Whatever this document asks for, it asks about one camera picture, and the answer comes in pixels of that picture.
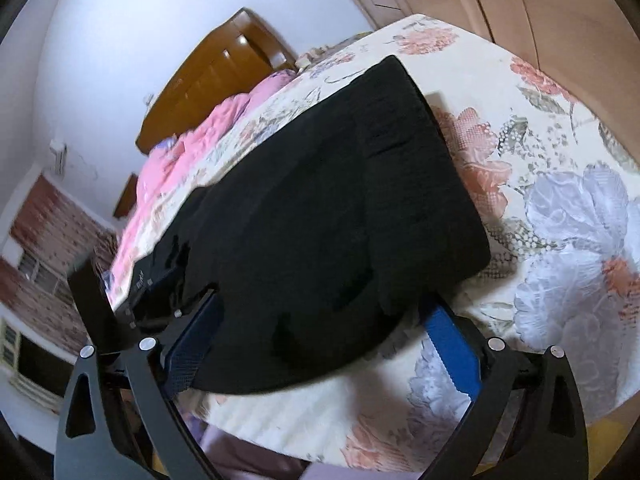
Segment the wooden wardrobe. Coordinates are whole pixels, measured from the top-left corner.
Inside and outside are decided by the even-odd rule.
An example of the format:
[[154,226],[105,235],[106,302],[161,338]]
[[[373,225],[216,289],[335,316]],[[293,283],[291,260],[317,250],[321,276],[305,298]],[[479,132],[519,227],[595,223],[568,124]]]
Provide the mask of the wooden wardrobe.
[[579,54],[613,64],[639,64],[637,10],[627,0],[354,0],[376,28],[411,14],[454,24],[538,68]]

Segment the pink quilt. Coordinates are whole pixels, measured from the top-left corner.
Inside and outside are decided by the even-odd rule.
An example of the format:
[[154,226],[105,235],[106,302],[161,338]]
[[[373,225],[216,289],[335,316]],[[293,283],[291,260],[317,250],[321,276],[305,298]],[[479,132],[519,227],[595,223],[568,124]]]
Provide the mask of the pink quilt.
[[229,96],[216,105],[195,128],[173,134],[152,148],[136,184],[136,206],[120,236],[119,248],[110,270],[107,297],[115,300],[125,285],[128,271],[139,251],[136,236],[152,217],[153,207],[182,182],[188,172],[222,139],[235,123],[296,77],[294,70],[279,70],[247,93]]

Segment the black pants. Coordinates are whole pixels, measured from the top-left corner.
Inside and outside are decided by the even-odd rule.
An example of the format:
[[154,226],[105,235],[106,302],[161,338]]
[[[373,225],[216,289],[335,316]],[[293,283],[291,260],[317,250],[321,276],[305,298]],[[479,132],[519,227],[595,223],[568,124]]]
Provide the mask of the black pants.
[[388,56],[194,190],[128,304],[203,311],[168,354],[169,393],[263,393],[361,358],[489,260],[435,115]]

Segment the patterned curtain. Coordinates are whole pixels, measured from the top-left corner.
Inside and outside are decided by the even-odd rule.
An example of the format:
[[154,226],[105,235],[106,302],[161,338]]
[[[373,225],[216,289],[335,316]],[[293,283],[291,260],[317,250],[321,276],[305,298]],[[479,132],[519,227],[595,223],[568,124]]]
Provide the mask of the patterned curtain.
[[[117,248],[115,231],[93,220],[43,176],[30,189],[9,234],[62,281],[89,250],[101,270],[109,269]],[[85,343],[87,333],[73,299],[47,292],[6,260],[1,261],[1,303],[55,347],[76,353]]]

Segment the wall air conditioner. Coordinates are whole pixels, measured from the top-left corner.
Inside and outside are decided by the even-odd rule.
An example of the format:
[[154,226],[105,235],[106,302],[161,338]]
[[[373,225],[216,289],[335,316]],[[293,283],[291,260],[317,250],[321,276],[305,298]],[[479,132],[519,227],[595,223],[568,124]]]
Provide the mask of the wall air conditioner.
[[53,156],[52,171],[57,176],[63,177],[65,174],[67,146],[61,140],[52,139],[49,148]]

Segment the wooden headboard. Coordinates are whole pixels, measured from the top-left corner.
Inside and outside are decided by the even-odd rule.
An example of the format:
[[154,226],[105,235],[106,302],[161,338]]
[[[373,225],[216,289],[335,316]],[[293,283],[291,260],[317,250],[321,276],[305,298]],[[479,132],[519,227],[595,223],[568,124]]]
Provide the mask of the wooden headboard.
[[149,154],[160,141],[197,127],[229,96],[294,67],[291,51],[266,24],[239,10],[198,44],[160,92],[143,119],[138,150]]

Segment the floral bed sheet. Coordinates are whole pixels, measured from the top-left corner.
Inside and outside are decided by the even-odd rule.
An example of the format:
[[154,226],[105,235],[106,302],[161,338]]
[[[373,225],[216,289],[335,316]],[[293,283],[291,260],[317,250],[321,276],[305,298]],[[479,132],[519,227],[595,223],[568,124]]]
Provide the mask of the floral bed sheet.
[[[413,15],[322,58],[238,120],[136,236],[148,254],[189,193],[387,55],[434,110],[485,223],[491,260],[452,298],[488,336],[562,347],[599,472],[639,415],[639,167],[606,125],[517,56]],[[191,391],[205,451],[239,442],[326,464],[329,474],[409,477],[425,469],[470,404],[426,335],[406,321],[343,373],[261,396]]]

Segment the wooden nightstand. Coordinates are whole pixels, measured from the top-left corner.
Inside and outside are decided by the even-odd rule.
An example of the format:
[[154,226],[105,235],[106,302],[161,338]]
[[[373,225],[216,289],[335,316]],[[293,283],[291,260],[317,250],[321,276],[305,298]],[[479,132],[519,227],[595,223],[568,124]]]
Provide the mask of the wooden nightstand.
[[113,211],[113,217],[115,219],[122,220],[123,218],[128,217],[130,212],[134,209],[134,206],[136,206],[137,184],[138,176],[136,174],[130,174]]

